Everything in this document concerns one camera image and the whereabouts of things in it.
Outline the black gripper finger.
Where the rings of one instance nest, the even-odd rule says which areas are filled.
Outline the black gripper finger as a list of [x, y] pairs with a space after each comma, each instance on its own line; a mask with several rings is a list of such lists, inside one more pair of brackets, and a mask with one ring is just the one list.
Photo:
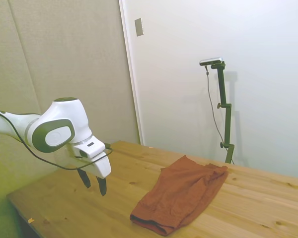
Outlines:
[[98, 185], [99, 185], [99, 190], [102, 196], [105, 196], [107, 193], [107, 181], [106, 178], [100, 178], [96, 177]]
[[83, 184], [85, 185], [85, 187], [90, 188], [91, 183], [90, 183], [90, 179], [89, 179], [86, 171], [78, 169], [77, 172], [78, 172]]

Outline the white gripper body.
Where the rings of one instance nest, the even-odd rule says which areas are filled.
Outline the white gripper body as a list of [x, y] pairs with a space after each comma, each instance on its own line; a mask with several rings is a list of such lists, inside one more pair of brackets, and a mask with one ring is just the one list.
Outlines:
[[106, 178], [111, 173], [109, 158], [105, 152], [101, 152], [93, 158], [76, 158], [75, 166], [81, 167], [91, 163], [91, 165], [82, 168], [85, 172], [91, 173], [101, 179]]

